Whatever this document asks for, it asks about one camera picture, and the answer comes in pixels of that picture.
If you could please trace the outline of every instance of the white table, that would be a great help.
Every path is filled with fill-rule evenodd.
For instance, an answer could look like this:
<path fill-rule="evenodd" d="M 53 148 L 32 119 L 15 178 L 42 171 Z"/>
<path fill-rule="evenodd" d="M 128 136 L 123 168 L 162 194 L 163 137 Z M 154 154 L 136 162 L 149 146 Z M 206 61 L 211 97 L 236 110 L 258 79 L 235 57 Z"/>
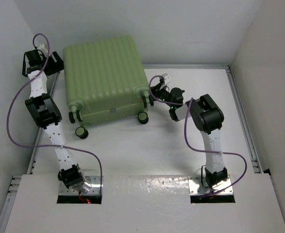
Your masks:
<path fill-rule="evenodd" d="M 186 147 L 184 121 L 174 122 L 168 107 L 155 103 L 149 123 L 135 117 L 89 128 L 89 137 L 74 135 L 69 123 L 65 84 L 60 77 L 54 101 L 63 114 L 67 144 L 97 154 L 103 165 L 101 205 L 56 204 L 59 181 L 53 149 L 38 149 L 32 175 L 24 175 L 6 228 L 6 233 L 96 232 L 96 233 L 285 233 L 285 224 L 267 174 L 254 174 L 241 122 L 224 69 L 146 69 L 151 78 L 169 73 L 171 87 L 185 90 L 185 100 L 206 93 L 224 113 L 222 148 L 245 156 L 249 169 L 234 187 L 236 203 L 190 204 L 188 183 L 205 163 L 205 155 Z M 188 138 L 202 149 L 200 132 L 189 119 Z M 49 143 L 44 135 L 41 144 Z M 82 169 L 99 174 L 97 161 L 72 151 Z M 236 180 L 243 161 L 225 155 L 224 162 Z"/>

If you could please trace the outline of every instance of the suitcase shell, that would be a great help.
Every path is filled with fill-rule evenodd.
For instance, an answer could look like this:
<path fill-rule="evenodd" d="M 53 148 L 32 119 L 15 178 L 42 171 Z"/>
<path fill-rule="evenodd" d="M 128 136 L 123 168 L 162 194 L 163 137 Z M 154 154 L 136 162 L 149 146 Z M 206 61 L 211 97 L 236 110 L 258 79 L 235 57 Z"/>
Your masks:
<path fill-rule="evenodd" d="M 147 111 L 148 80 L 130 36 L 67 46 L 63 50 L 67 104 L 82 125 Z"/>

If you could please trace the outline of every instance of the white wall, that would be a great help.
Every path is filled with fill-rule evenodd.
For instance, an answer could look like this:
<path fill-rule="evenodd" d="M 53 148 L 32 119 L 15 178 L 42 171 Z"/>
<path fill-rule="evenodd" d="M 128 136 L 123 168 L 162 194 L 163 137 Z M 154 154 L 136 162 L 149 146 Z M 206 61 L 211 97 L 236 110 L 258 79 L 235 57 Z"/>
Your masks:
<path fill-rule="evenodd" d="M 130 34 L 143 63 L 227 64 L 261 0 L 14 0 L 54 48 Z"/>
<path fill-rule="evenodd" d="M 23 52 L 32 48 L 32 32 L 12 0 L 0 0 L 0 211 L 11 177 L 26 172 L 30 150 L 14 146 L 5 130 L 6 114 L 14 94 L 26 81 L 21 75 Z M 33 143 L 36 126 L 24 105 L 26 90 L 18 98 L 11 118 L 11 131 L 21 143 Z"/>
<path fill-rule="evenodd" d="M 285 0 L 265 0 L 233 72 L 265 168 L 285 217 Z"/>

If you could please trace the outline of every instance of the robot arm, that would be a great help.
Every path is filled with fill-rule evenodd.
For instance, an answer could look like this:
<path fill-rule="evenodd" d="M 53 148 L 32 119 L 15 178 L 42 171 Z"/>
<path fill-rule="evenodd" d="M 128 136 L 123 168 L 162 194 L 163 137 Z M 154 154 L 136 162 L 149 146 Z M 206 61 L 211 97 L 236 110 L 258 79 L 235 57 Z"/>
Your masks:
<path fill-rule="evenodd" d="M 224 115 L 213 99 L 207 94 L 198 100 L 183 103 L 183 90 L 175 87 L 170 92 L 163 86 L 163 79 L 154 87 L 151 87 L 152 94 L 162 101 L 167 101 L 170 107 L 169 114 L 172 120 L 180 121 L 185 119 L 188 108 L 189 116 L 192 117 L 196 128 L 201 132 L 206 153 L 206 182 L 211 188 L 215 184 L 227 179 L 228 173 L 222 159 L 220 142 L 220 129 L 224 121 Z"/>
<path fill-rule="evenodd" d="M 23 61 L 23 74 L 33 79 L 42 68 L 45 61 L 44 53 L 39 54 L 40 50 L 26 52 Z M 35 80 L 31 82 L 30 98 L 25 101 L 25 104 L 34 119 L 37 126 L 49 136 L 55 152 L 58 157 L 60 171 L 58 179 L 62 181 L 67 188 L 72 188 L 81 193 L 87 193 L 91 185 L 86 182 L 86 178 L 82 173 L 79 165 L 73 161 L 69 151 L 62 146 L 66 144 L 64 134 L 61 127 L 61 113 L 53 101 L 52 97 L 47 93 L 47 74 L 53 74 L 64 69 L 63 61 L 59 58 L 56 52 L 52 53 L 48 60 L 49 66 L 46 66 Z M 26 59 L 28 60 L 29 68 L 26 71 Z"/>

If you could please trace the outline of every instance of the black caster wheel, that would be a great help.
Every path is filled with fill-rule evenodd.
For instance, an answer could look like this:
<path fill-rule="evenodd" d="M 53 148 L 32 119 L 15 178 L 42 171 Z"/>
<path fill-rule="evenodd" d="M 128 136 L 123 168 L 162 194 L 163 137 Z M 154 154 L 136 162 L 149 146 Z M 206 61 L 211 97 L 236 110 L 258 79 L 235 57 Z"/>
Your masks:
<path fill-rule="evenodd" d="M 83 126 L 80 126 L 75 130 L 75 135 L 80 139 L 86 139 L 88 137 L 88 131 Z"/>
<path fill-rule="evenodd" d="M 69 112 L 69 120 L 70 120 L 71 124 L 74 124 L 74 123 L 75 123 L 75 119 L 74 119 L 74 116 L 73 116 L 73 112 Z"/>
<path fill-rule="evenodd" d="M 138 121 L 139 121 L 140 124 L 143 124 L 143 125 L 147 124 L 148 121 L 149 121 L 148 114 L 145 113 L 145 112 L 139 113 L 138 114 Z"/>
<path fill-rule="evenodd" d="M 80 110 L 76 110 L 76 118 L 78 119 L 79 122 L 83 121 L 83 117 Z"/>
<path fill-rule="evenodd" d="M 150 102 L 151 107 L 153 107 L 154 106 L 154 100 L 153 100 L 152 96 L 149 96 L 149 102 Z"/>
<path fill-rule="evenodd" d="M 142 102 L 143 102 L 143 106 L 144 108 L 147 108 L 148 107 L 148 104 L 147 104 L 147 99 L 145 96 L 141 97 L 142 98 Z"/>

